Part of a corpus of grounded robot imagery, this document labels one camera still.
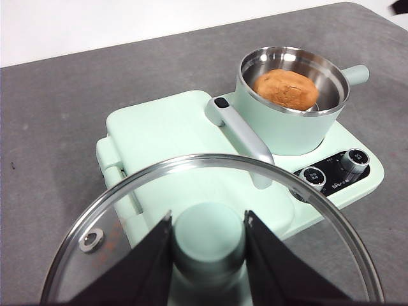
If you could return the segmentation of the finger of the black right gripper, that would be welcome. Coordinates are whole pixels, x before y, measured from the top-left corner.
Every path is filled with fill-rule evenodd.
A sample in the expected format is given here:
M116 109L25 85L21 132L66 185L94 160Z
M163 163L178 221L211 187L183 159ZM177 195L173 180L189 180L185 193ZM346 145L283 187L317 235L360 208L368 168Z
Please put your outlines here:
M388 6L392 15L403 15L408 13L408 0L397 0Z

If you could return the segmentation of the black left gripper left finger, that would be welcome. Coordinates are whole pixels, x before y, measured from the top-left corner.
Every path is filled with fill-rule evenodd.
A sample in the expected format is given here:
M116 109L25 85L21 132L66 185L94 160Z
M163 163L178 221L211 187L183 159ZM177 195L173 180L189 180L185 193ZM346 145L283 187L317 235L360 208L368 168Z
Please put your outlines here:
M173 260L171 212L68 305L167 305Z

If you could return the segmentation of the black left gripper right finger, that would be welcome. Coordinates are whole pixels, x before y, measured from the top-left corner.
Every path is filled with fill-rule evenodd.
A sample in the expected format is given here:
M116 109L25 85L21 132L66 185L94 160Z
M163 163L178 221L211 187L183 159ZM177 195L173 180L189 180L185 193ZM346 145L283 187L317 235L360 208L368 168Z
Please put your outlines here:
M348 305L352 299L303 262L251 210L245 260L254 305Z

